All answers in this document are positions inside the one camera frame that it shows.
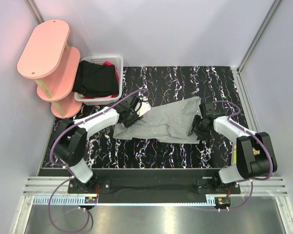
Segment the grey t shirt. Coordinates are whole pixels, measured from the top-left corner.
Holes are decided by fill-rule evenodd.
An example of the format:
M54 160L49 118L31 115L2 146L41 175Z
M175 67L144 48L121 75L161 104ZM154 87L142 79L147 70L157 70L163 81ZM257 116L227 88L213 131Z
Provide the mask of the grey t shirt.
M152 107L141 120L128 128L116 124L113 137L121 140L156 139L161 143L196 144L201 139L188 133L195 115L200 114L200 103L200 97L191 97Z

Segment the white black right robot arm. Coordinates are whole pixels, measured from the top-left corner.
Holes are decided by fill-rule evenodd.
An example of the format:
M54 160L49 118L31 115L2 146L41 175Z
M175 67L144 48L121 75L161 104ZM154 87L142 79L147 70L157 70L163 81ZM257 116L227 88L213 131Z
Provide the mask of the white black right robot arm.
M236 146L236 162L219 170L212 181L212 188L223 193L231 183L249 179L268 180L277 170L277 162L271 137L266 132L255 132L243 127L215 109L217 101L199 105L200 115L193 119L189 135L206 140L211 132L217 132Z

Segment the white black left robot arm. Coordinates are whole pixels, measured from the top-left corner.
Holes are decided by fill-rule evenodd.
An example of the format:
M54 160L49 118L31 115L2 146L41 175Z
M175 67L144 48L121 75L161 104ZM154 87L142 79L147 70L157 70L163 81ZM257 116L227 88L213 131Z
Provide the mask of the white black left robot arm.
M86 142L97 132L116 124L128 128L151 110L146 100L132 96L111 103L88 117L63 119L53 140L50 156L57 157L63 166L79 181L79 188L90 193L95 189L94 174L84 159Z

